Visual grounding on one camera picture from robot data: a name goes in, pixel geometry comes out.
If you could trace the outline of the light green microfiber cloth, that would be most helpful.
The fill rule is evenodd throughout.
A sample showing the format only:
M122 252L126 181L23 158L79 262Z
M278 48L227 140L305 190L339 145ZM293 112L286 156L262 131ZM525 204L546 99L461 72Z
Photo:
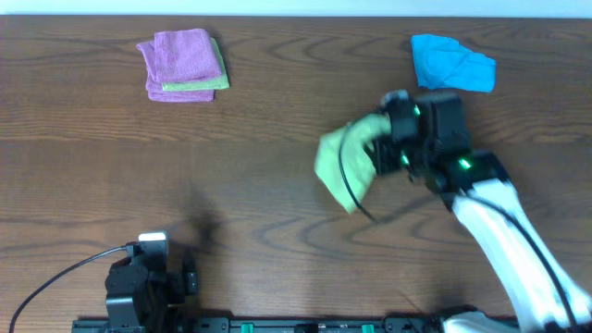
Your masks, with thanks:
M390 133L390 120L386 116L370 114L320 137L314 172L348 214L353 213L357 205L340 171L345 172L351 192L359 203L376 176L374 164L364 149L372 150L371 141Z

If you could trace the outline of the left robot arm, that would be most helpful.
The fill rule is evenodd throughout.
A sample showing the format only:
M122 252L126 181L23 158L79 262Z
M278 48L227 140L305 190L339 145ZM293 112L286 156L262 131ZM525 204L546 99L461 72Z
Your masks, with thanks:
M179 309L198 290L190 252L179 272L169 272L165 250L138 251L111 266L105 289L109 332L193 331L193 321Z

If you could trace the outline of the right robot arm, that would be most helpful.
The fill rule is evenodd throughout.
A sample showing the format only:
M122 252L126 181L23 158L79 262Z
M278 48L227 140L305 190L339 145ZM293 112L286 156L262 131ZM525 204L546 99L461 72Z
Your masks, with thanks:
M591 296L557 262L520 203L500 160L477 150L455 93L387 93L377 109L390 131L370 157L378 174L422 179L485 253L522 332L588 332Z

